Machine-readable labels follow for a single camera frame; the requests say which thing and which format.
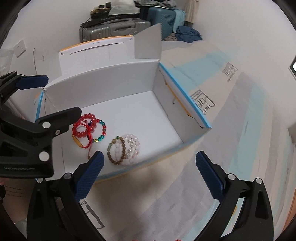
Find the white tissue bag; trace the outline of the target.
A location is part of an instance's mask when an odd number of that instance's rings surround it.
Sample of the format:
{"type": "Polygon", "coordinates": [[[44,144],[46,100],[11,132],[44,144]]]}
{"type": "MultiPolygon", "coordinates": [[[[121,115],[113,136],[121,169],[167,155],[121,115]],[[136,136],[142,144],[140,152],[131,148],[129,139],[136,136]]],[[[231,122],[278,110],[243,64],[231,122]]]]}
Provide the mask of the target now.
{"type": "Polygon", "coordinates": [[[139,8],[137,8],[134,2],[130,4],[117,4],[111,5],[111,10],[109,15],[126,15],[126,14],[138,14],[140,12],[139,8]]]}

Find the black items on suitcase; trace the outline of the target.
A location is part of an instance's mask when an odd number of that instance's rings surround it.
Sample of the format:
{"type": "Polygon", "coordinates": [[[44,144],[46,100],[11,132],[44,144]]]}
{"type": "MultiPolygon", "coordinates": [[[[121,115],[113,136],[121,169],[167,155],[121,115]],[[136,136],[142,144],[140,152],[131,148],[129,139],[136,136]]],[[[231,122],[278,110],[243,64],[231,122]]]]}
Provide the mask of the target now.
{"type": "Polygon", "coordinates": [[[102,24],[104,22],[110,20],[117,20],[122,18],[127,18],[127,14],[121,15],[110,15],[109,12],[111,11],[111,2],[101,4],[94,10],[90,12],[90,18],[84,23],[81,23],[80,27],[91,27],[97,24],[102,24]]]}

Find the grey hard suitcase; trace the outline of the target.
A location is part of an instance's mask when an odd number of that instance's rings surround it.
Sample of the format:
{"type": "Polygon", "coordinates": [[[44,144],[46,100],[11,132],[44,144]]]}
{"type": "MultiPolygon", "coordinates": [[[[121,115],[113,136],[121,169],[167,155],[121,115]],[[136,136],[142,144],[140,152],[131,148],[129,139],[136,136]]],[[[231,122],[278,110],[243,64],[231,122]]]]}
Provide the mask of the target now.
{"type": "Polygon", "coordinates": [[[111,20],[92,27],[80,27],[80,42],[87,42],[108,37],[135,35],[151,26],[151,23],[142,19],[111,20]]]}

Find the dark blue clothes pile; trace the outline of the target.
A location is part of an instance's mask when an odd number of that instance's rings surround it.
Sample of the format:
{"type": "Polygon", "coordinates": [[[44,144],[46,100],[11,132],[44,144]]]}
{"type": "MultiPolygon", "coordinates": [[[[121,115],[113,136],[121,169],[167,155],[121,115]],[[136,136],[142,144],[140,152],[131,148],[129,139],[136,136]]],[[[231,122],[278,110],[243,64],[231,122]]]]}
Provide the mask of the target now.
{"type": "Polygon", "coordinates": [[[203,40],[201,34],[197,30],[188,26],[178,26],[175,37],[178,41],[183,41],[186,43],[203,40]]]}

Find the clutter on teal suitcase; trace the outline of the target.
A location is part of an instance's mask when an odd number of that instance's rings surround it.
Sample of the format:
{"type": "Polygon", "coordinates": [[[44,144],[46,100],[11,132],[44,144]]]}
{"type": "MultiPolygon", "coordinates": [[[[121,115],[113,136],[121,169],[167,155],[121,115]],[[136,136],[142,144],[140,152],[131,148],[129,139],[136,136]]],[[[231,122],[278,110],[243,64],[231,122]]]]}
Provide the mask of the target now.
{"type": "Polygon", "coordinates": [[[134,1],[136,6],[155,6],[165,9],[176,9],[177,3],[172,0],[135,0],[134,1]]]}

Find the light blue towel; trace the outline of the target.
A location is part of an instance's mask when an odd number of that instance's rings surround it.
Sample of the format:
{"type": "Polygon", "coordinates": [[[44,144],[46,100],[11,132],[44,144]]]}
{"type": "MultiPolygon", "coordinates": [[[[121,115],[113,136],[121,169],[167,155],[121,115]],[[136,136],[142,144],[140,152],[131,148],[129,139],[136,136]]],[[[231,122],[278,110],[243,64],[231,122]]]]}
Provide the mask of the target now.
{"type": "Polygon", "coordinates": [[[174,9],[173,10],[175,12],[175,20],[174,20],[174,24],[173,24],[173,33],[177,32],[177,28],[179,26],[183,26],[184,22],[185,22],[185,17],[186,17],[186,13],[183,10],[180,9],[174,9]]]}

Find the white cardboard box blue trim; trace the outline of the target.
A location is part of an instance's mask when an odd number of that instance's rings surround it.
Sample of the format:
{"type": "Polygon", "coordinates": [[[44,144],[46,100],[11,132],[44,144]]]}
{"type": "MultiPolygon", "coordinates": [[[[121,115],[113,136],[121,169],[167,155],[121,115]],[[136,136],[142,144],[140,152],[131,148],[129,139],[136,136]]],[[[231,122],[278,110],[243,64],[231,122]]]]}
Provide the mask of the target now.
{"type": "Polygon", "coordinates": [[[36,116],[78,107],[106,123],[106,136],[89,151],[75,144],[71,132],[55,139],[55,179],[74,172],[95,151],[106,153],[116,136],[135,136],[139,154],[130,165],[106,160],[100,179],[151,163],[210,130],[209,121],[160,63],[161,53],[159,24],[135,36],[84,42],[59,52],[62,74],[43,88],[35,102],[36,116]]]}

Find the tied beige curtain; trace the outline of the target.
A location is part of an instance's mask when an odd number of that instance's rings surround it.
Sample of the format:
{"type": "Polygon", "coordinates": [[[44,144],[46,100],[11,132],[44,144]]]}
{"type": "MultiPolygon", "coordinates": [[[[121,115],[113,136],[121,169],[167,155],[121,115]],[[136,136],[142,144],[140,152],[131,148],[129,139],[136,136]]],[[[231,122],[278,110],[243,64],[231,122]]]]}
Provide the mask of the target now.
{"type": "Polygon", "coordinates": [[[199,9],[199,0],[187,0],[185,5],[185,21],[189,23],[194,23],[196,15],[199,9]]]}

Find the dark framed window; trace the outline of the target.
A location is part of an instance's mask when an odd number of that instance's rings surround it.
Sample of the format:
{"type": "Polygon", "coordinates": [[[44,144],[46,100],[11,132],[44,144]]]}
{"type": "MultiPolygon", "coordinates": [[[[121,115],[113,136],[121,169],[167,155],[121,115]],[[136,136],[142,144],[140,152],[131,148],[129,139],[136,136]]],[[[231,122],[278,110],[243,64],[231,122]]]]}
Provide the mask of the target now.
{"type": "Polygon", "coordinates": [[[296,79],[296,58],[294,58],[294,60],[292,61],[291,65],[290,65],[290,71],[291,71],[293,77],[296,79]]]}

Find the white wall socket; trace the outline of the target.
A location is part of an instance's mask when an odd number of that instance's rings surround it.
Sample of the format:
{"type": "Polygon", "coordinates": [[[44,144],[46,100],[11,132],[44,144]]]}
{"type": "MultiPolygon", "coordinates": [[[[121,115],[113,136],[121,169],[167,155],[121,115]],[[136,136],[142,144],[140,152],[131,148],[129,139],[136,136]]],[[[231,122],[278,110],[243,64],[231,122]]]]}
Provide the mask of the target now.
{"type": "Polygon", "coordinates": [[[27,48],[24,39],[20,40],[20,42],[14,46],[14,54],[17,58],[26,52],[26,50],[27,48]]]}

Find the red cord bracelet gold bar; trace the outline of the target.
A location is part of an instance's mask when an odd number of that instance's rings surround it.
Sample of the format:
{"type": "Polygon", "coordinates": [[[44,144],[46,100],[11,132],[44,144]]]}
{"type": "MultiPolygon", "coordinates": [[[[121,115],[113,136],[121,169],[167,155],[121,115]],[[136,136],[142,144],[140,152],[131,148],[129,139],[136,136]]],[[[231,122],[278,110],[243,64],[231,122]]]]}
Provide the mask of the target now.
{"type": "Polygon", "coordinates": [[[81,149],[88,150],[87,158],[88,160],[90,157],[90,150],[92,147],[92,132],[90,130],[90,126],[88,123],[77,121],[73,124],[72,128],[72,138],[74,143],[80,147],[81,149]],[[80,139],[87,139],[87,143],[83,144],[80,139]]]}

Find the teal hard suitcase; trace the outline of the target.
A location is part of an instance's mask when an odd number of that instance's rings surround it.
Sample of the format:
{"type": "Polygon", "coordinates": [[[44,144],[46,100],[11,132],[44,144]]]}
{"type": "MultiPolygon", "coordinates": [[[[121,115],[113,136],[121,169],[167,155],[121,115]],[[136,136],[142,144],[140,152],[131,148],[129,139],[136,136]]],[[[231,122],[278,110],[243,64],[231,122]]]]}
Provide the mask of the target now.
{"type": "Polygon", "coordinates": [[[147,20],[151,25],[161,24],[162,40],[173,33],[173,24],[175,20],[173,9],[151,7],[147,13],[147,20]]]}

